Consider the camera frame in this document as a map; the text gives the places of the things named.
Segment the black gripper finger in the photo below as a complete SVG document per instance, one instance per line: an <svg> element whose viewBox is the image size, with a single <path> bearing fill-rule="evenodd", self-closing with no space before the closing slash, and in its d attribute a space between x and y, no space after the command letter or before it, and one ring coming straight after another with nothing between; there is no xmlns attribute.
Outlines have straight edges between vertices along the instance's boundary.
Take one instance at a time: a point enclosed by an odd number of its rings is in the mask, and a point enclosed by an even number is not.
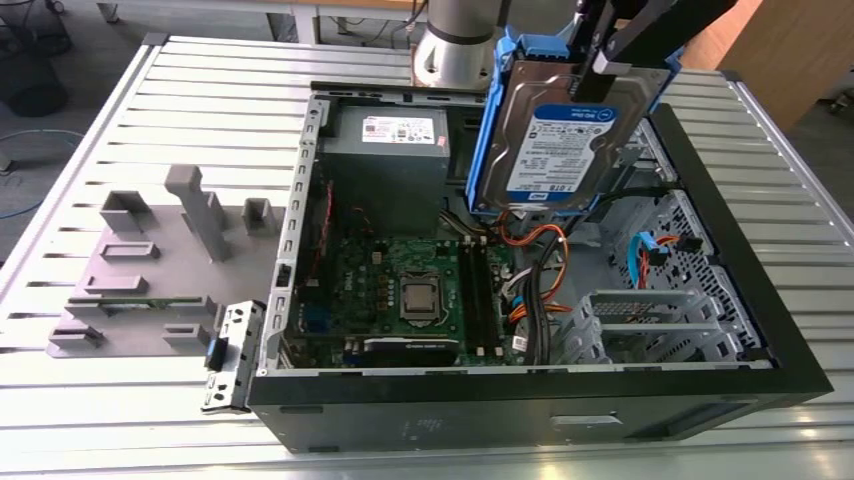
<svg viewBox="0 0 854 480"><path fill-rule="evenodd" d="M607 1L603 13L626 25L603 39L596 73L659 68L672 53L735 6L728 0Z"/></svg>
<svg viewBox="0 0 854 480"><path fill-rule="evenodd" d="M571 39L571 60L576 77L574 100L603 100L615 76L606 74L615 51L622 48L616 24L626 20L626 1L582 1L579 22Z"/></svg>

